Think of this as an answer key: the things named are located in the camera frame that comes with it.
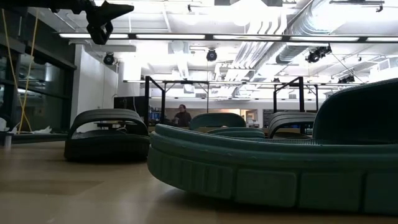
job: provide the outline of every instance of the ceiling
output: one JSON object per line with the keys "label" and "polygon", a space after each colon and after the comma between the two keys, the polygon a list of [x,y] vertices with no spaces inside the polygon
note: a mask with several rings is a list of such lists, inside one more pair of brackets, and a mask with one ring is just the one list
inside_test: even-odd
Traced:
{"label": "ceiling", "polygon": [[[109,0],[108,2],[135,6],[135,10],[130,14],[113,20],[114,33],[282,34],[293,32],[289,30],[289,27],[299,23],[300,18],[298,17],[297,21],[290,20],[311,2],[310,0],[283,1],[283,7],[269,7],[261,0],[240,0],[230,6],[215,6],[214,0]],[[376,12],[378,6],[329,5],[329,0],[314,0],[314,2],[318,2],[320,7],[316,8],[317,13],[313,13],[311,22],[314,27],[317,27],[319,34],[398,35],[398,17],[394,16],[398,13],[398,1],[385,0],[384,10],[381,12]],[[187,9],[188,4],[191,4],[191,12]],[[74,15],[71,11],[61,10],[54,15],[48,9],[40,9],[39,19],[59,32],[86,32],[87,21],[84,12]],[[95,45],[91,41],[77,43],[85,44],[88,51]],[[222,75],[216,74],[220,72],[217,67],[224,63],[237,66],[234,63],[238,61],[239,54],[245,53],[242,42],[185,41],[187,50],[183,56],[184,63],[181,63],[182,58],[173,54],[170,41],[110,40],[107,45],[136,46],[135,52],[115,52],[115,55],[126,63],[128,63],[128,57],[124,58],[124,55],[134,55],[140,61],[141,75],[157,75],[157,77],[160,74],[170,75],[173,71],[181,72],[187,69],[188,71],[210,71],[214,73],[213,78],[220,78]],[[264,51],[256,52],[260,47],[263,47]],[[248,59],[254,60],[253,55],[259,53],[259,57],[255,60],[256,65],[247,67],[255,70],[252,79],[261,78],[261,81],[270,82],[273,78],[279,77],[284,82],[284,80],[289,81],[303,76],[310,82],[334,82],[335,77],[354,73],[357,77],[362,77],[360,79],[368,80],[371,70],[375,69],[381,61],[398,55],[396,44],[331,44],[333,54],[327,55],[317,63],[305,61],[308,51],[315,48],[308,47],[289,63],[277,64],[272,59],[264,60],[267,55],[274,55],[273,47],[274,45],[269,43],[266,46],[251,45],[251,48],[246,49]],[[217,61],[207,62],[208,49],[216,50]],[[97,52],[97,54],[104,55],[104,52]]]}

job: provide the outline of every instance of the cable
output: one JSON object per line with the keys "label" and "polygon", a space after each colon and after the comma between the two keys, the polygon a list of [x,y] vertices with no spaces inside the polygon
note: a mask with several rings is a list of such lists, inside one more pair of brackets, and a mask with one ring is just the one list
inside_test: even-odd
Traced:
{"label": "cable", "polygon": [[132,104],[134,105],[134,111],[138,113],[137,108],[136,108],[136,97],[132,97]]}
{"label": "cable", "polygon": [[103,86],[102,86],[102,109],[104,109],[104,101],[105,101],[105,70],[106,65],[102,65],[104,67],[104,79],[103,79]]}
{"label": "cable", "polygon": [[345,66],[345,64],[343,64],[343,62],[341,62],[341,60],[338,58],[338,57],[336,57],[336,55],[334,55],[334,53],[333,52],[330,52],[333,56],[335,56],[335,58],[337,59],[337,61],[339,61],[340,62],[340,64],[342,64],[342,66],[344,66],[346,69],[347,69],[347,71],[349,71],[350,72],[350,74],[352,74],[355,78],[357,78],[359,81],[361,81],[362,82],[362,84],[365,84],[365,82],[363,82],[360,78],[358,78],[350,69],[348,69],[346,66]]}
{"label": "cable", "polygon": [[[12,64],[11,49],[10,49],[10,43],[9,43],[9,39],[8,39],[7,22],[6,22],[6,13],[4,12],[4,9],[1,9],[1,12],[2,12],[2,21],[3,21],[3,23],[4,23],[4,33],[5,33],[5,35],[6,35],[6,43],[7,43],[7,49],[8,49],[8,57],[9,57],[9,60],[10,60],[10,66],[11,66],[12,77],[14,78],[14,86],[15,86],[15,89],[16,89],[17,92],[18,92],[18,83],[17,83],[17,78],[16,78],[16,76],[15,76],[14,65]],[[21,107],[22,107],[21,96],[20,96],[19,94],[17,94],[17,97],[18,97],[19,103],[21,104]],[[27,123],[27,125],[28,125],[28,127],[29,127],[29,131],[32,132],[32,128],[31,128],[31,126],[30,126],[30,123],[29,123],[29,120],[27,119],[26,114],[25,114],[25,113],[22,113],[22,115],[23,115],[23,117],[24,117],[25,120],[26,120],[26,123]]]}
{"label": "cable", "polygon": [[35,27],[33,30],[32,50],[30,51],[29,69],[27,71],[27,76],[26,76],[25,98],[24,98],[24,104],[22,105],[21,124],[19,125],[18,134],[21,133],[22,125],[24,124],[25,106],[26,106],[26,99],[27,99],[27,87],[29,86],[29,76],[30,76],[30,71],[32,70],[33,51],[35,49],[36,31],[37,31],[37,22],[38,21],[39,21],[39,10],[36,9],[36,20],[35,20]]}

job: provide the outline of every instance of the wall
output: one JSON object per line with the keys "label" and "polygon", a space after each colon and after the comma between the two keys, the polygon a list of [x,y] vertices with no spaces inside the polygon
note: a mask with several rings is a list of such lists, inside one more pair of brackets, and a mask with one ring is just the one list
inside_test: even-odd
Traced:
{"label": "wall", "polygon": [[[99,58],[87,53],[82,45],[76,46],[75,65],[78,68],[73,79],[71,124],[84,111],[113,108],[118,84],[118,74]],[[96,129],[93,123],[82,126],[78,131],[92,129]]]}
{"label": "wall", "polygon": [[140,87],[139,87],[140,84],[139,83],[124,83],[123,82],[123,80],[128,80],[130,71],[131,71],[131,66],[126,66],[125,62],[119,62],[119,64],[118,64],[118,79],[119,79],[119,81],[118,81],[118,96],[120,96],[120,97],[140,96]]}

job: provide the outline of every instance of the fluorescent light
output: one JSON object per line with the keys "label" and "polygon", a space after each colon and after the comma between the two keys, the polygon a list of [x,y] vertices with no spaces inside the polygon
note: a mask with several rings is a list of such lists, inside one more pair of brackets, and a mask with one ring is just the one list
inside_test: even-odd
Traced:
{"label": "fluorescent light", "polygon": [[281,36],[263,35],[214,35],[215,40],[282,40]]}
{"label": "fluorescent light", "polygon": [[288,42],[286,43],[288,46],[316,46],[316,47],[327,47],[328,43],[310,43],[310,42]]}
{"label": "fluorescent light", "polygon": [[60,34],[60,37],[62,38],[68,38],[68,39],[90,39],[91,36],[89,34]]}
{"label": "fluorescent light", "polygon": [[303,36],[303,37],[290,37],[289,40],[293,41],[325,41],[325,42],[356,42],[359,37],[333,37],[333,36],[325,36],[325,37],[311,37],[311,36]]}
{"label": "fluorescent light", "polygon": [[[60,37],[62,38],[68,38],[68,39],[90,39],[91,35],[90,34],[83,34],[83,33],[70,33],[70,34],[60,34]],[[110,39],[128,39],[129,35],[128,34],[111,34],[109,36]]]}
{"label": "fluorescent light", "polygon": [[191,39],[203,40],[205,35],[202,34],[136,34],[137,39]]}
{"label": "fluorescent light", "polygon": [[129,35],[128,34],[111,34],[109,36],[110,39],[128,39]]}
{"label": "fluorescent light", "polygon": [[243,84],[243,82],[209,82],[209,84]]}
{"label": "fluorescent light", "polygon": [[270,83],[270,82],[248,82],[247,84],[248,85],[275,85],[275,83]]}
{"label": "fluorescent light", "polygon": [[128,83],[145,83],[144,80],[125,80]]}
{"label": "fluorescent light", "polygon": [[368,37],[367,42],[398,42],[398,37]]}

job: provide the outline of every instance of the ceiling light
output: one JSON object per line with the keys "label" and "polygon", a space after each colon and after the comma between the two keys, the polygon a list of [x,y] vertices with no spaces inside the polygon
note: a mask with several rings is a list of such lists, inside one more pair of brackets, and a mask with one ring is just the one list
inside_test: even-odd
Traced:
{"label": "ceiling light", "polygon": [[275,85],[275,83],[269,83],[269,82],[249,82],[249,83],[247,83],[247,84],[249,84],[249,85]]}
{"label": "ceiling light", "polygon": [[214,35],[213,38],[215,40],[282,40],[281,36],[272,35]]}
{"label": "ceiling light", "polygon": [[209,82],[209,84],[244,84],[244,82]]}
{"label": "ceiling light", "polygon": [[368,37],[367,42],[398,42],[398,37]]}
{"label": "ceiling light", "polygon": [[308,57],[305,57],[305,60],[308,63],[318,62],[321,58],[326,57],[327,54],[331,53],[331,47],[317,47],[316,50],[311,50]]}
{"label": "ceiling light", "polygon": [[324,41],[324,42],[356,42],[359,40],[359,37],[311,37],[311,36],[303,36],[303,37],[291,37],[289,40],[293,41]]}
{"label": "ceiling light", "polygon": [[288,46],[311,46],[311,47],[327,47],[328,43],[309,43],[309,42],[288,42],[286,43]]}
{"label": "ceiling light", "polygon": [[145,83],[145,81],[144,80],[125,80],[125,82],[128,82],[128,83]]}
{"label": "ceiling light", "polygon": [[111,34],[109,36],[110,39],[128,39],[129,35],[128,34]]}
{"label": "ceiling light", "polygon": [[[82,34],[82,33],[74,33],[74,34],[60,34],[62,38],[68,39],[91,39],[90,34]],[[128,34],[111,34],[109,36],[110,39],[128,39]]]}
{"label": "ceiling light", "polygon": [[137,34],[137,39],[170,39],[170,40],[203,40],[205,35],[201,34]]}
{"label": "ceiling light", "polygon": [[60,34],[62,38],[68,39],[90,39],[91,35],[89,34]]}

